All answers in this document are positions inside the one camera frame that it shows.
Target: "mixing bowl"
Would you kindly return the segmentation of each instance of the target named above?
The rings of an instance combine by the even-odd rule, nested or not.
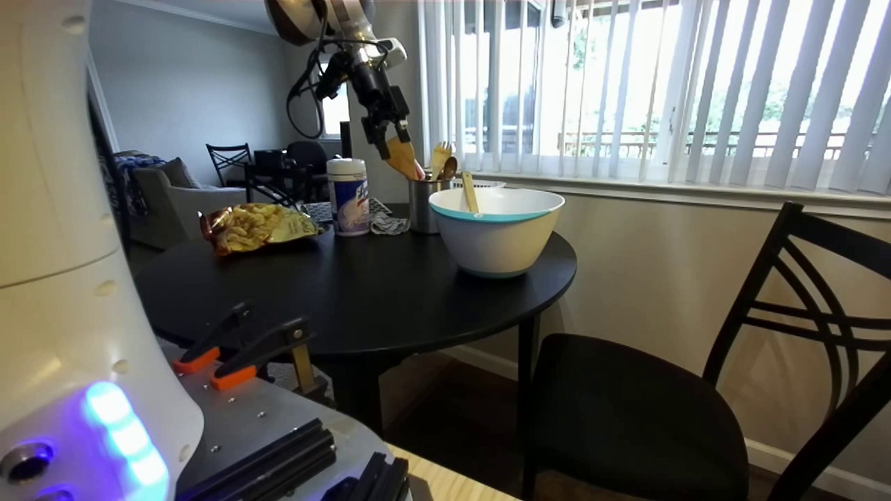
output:
[[[509,278],[527,273],[546,247],[566,197],[544,190],[477,190],[480,215],[470,215],[461,190],[429,197],[441,237],[453,262],[474,276]]]

